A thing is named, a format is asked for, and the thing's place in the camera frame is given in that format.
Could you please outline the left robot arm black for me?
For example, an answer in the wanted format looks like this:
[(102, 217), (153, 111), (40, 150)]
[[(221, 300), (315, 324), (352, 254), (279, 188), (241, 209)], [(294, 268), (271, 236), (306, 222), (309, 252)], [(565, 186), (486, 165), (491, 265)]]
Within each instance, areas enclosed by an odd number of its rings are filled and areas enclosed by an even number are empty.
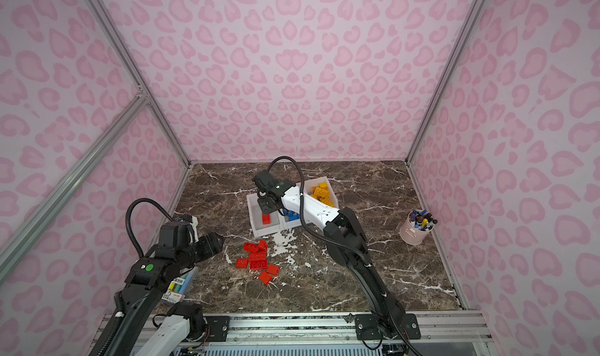
[[(153, 205), (167, 217), (167, 223), (160, 228), (159, 241), (147, 252), (142, 250), (131, 226), (133, 211), (141, 203)], [(175, 220), (150, 198), (139, 198), (129, 205), (125, 228), (138, 260), (132, 265), (124, 288), (113, 296), (116, 309), (92, 348), (92, 355), (131, 354), (146, 320), (170, 283), (192, 271), (196, 264), (221, 253), (225, 242), (215, 232), (197, 237), (189, 218)]]

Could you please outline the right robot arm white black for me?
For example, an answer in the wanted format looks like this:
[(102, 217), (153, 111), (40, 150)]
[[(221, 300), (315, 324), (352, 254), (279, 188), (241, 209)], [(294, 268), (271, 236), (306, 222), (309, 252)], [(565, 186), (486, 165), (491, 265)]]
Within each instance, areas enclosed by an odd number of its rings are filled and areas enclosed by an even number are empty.
[[(296, 168), (300, 182), (280, 180), (270, 170), (277, 162), (289, 161)], [(257, 187), (258, 205), (261, 212), (298, 214), (301, 226), (309, 235), (325, 243), (329, 256), (347, 268), (358, 280), (377, 327), (387, 339), (406, 342), (402, 321), (406, 309), (388, 289), (376, 270), (367, 245), (367, 237), (356, 214), (350, 208), (338, 209), (316, 200), (305, 192), (306, 179), (299, 164), (288, 156), (273, 160), (266, 170), (252, 179)]]

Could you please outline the white three-compartment plastic bin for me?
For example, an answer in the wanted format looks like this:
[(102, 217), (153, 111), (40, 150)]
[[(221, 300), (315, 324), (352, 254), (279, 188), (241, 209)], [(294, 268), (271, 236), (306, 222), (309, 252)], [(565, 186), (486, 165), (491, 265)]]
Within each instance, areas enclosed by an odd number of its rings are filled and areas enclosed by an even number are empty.
[[(325, 203), (312, 196), (313, 189), (323, 189), (322, 184), (326, 184), (326, 190), (329, 193), (327, 197), (328, 201)], [(297, 183), (295, 187), (291, 188), (291, 195), (284, 195), (283, 205), (285, 209), (292, 212), (299, 211), (299, 186), (300, 183)], [(331, 221), (338, 215), (338, 199), (326, 176), (307, 180), (304, 191), (305, 204), (303, 215), (305, 221), (307, 224), (317, 222), (316, 226), (321, 230), (325, 227), (326, 221)], [(301, 220), (290, 220), (288, 215), (281, 215), (278, 210), (270, 213), (270, 222), (264, 223), (263, 213), (259, 207), (258, 200), (257, 193), (252, 193), (246, 197), (250, 224), (255, 238), (263, 238), (302, 225)]]

